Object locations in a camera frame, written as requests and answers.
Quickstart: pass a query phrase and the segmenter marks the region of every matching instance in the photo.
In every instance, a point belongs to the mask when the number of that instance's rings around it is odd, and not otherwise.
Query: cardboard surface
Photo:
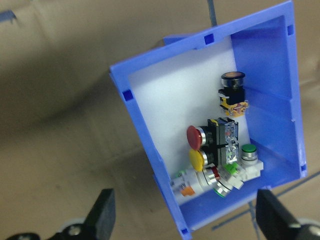
[[[279,2],[214,1],[219,24]],[[320,170],[319,7],[317,0],[295,1],[309,174]],[[0,23],[0,238],[24,231],[48,238],[68,220],[86,216],[101,189],[115,188],[112,240],[179,239],[107,71],[166,35],[208,28],[207,1],[0,2],[0,10],[10,8],[17,20]],[[280,200],[297,217],[316,219],[318,181]],[[219,222],[194,239],[230,239],[230,228],[238,227],[240,239],[256,239],[247,215],[212,232]]]

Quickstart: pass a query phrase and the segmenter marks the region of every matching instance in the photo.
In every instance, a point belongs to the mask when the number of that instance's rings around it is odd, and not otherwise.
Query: metal screw
[[[76,235],[79,235],[81,233],[81,227],[76,225],[76,226],[71,226],[69,231],[68,231],[68,234],[70,236],[76,236]]]
[[[313,235],[320,237],[320,227],[314,226],[314,225],[309,226],[309,231],[310,231]]]

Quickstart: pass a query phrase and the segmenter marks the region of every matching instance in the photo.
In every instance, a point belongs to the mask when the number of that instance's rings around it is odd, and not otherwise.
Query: green push button
[[[217,190],[213,189],[215,191],[216,194],[218,194],[220,197],[222,197],[223,199],[225,198],[225,196],[223,196],[221,193],[219,193]]]
[[[245,144],[242,146],[241,149],[245,153],[254,153],[255,151],[257,151],[257,147],[253,144]]]

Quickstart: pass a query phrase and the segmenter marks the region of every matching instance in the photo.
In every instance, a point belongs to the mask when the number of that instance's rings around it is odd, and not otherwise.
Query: orange label
[[[192,187],[187,186],[187,187],[185,187],[184,189],[182,189],[182,190],[180,191],[180,193],[181,193],[183,196],[187,196],[187,195],[192,196],[193,194],[195,194],[195,191],[192,189]]]

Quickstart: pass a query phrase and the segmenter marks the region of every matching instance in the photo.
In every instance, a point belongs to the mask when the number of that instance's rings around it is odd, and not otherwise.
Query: illuminated push button
[[[242,162],[246,165],[256,164],[258,161],[257,147],[253,144],[245,144],[241,148]]]
[[[194,170],[201,172],[202,168],[205,165],[205,160],[203,158],[203,155],[197,150],[190,149],[189,158]]]
[[[257,150],[257,147],[253,144],[245,144],[242,146],[242,151],[244,151],[245,153],[253,153]]]
[[[241,71],[226,72],[221,76],[221,83],[225,88],[237,89],[244,85],[245,76]]]
[[[201,145],[206,144],[206,134],[201,127],[189,126],[186,130],[186,138],[194,150],[199,150]]]
[[[204,177],[209,185],[215,184],[220,179],[217,167],[211,167],[203,170]]]

